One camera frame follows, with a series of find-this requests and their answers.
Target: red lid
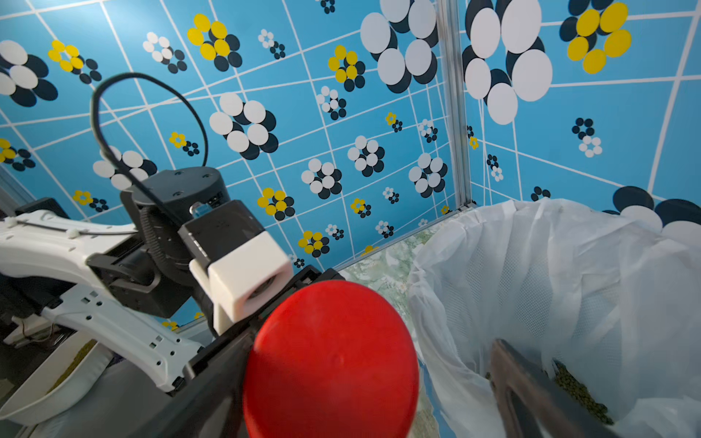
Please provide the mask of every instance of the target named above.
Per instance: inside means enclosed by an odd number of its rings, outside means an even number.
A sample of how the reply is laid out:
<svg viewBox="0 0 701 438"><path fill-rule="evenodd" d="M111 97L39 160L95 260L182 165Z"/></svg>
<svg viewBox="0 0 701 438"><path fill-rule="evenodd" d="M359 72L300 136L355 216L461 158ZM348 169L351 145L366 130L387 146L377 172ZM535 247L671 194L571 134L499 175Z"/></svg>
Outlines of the red lid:
<svg viewBox="0 0 701 438"><path fill-rule="evenodd" d="M418 361L394 308L345 281L315 283L270 315L243 384L251 438L406 438Z"/></svg>

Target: white bowl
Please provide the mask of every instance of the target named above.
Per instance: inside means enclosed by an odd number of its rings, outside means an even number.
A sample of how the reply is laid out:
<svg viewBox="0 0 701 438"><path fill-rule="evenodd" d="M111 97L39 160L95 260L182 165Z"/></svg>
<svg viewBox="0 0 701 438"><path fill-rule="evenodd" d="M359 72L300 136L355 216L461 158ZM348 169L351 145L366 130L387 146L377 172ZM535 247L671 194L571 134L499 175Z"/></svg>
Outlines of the white bowl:
<svg viewBox="0 0 701 438"><path fill-rule="evenodd" d="M100 343L90 350L68 378L48 394L47 391L90 339L90 335L78 331L59 345L0 408L0 420L35 425L66 411L83 398L112 359L112 351Z"/></svg>

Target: white plastic bag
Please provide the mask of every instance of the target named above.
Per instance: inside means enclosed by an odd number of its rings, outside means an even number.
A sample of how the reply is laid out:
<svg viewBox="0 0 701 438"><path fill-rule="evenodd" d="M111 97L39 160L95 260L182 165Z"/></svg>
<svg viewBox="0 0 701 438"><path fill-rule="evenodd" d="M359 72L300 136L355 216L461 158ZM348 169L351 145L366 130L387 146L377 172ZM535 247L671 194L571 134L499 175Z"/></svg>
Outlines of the white plastic bag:
<svg viewBox="0 0 701 438"><path fill-rule="evenodd" d="M700 250L571 201L509 201L447 224L409 284L458 437L505 434L484 378L495 338L551 376L563 362L624 437L701 436Z"/></svg>

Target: blue patterned wall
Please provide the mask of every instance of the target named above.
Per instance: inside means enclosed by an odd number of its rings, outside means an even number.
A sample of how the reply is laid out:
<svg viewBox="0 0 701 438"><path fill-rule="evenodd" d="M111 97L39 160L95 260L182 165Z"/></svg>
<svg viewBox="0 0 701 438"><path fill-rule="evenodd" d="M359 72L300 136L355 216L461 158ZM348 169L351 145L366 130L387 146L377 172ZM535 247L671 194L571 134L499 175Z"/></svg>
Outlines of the blue patterned wall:
<svg viewBox="0 0 701 438"><path fill-rule="evenodd" d="M475 201L568 198L701 246L700 2L458 1Z"/></svg>
<svg viewBox="0 0 701 438"><path fill-rule="evenodd" d="M71 218L128 222L88 103L140 71L187 96L208 165L297 268L353 260L455 208L434 6L401 3L3 0L0 172ZM108 90L102 126L140 178L202 162L195 120L150 83Z"/></svg>

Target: metal frame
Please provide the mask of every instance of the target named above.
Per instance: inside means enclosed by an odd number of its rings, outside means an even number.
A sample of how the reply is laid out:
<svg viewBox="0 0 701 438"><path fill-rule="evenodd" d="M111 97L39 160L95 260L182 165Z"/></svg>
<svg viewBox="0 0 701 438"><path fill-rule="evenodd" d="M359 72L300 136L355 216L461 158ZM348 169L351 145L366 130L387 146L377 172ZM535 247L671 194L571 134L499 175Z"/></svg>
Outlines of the metal frame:
<svg viewBox="0 0 701 438"><path fill-rule="evenodd" d="M460 44L460 11L455 0L438 0L438 34L443 44L443 81L446 100L446 125L451 142L453 181L458 206L472 202L468 129L463 95L463 66Z"/></svg>

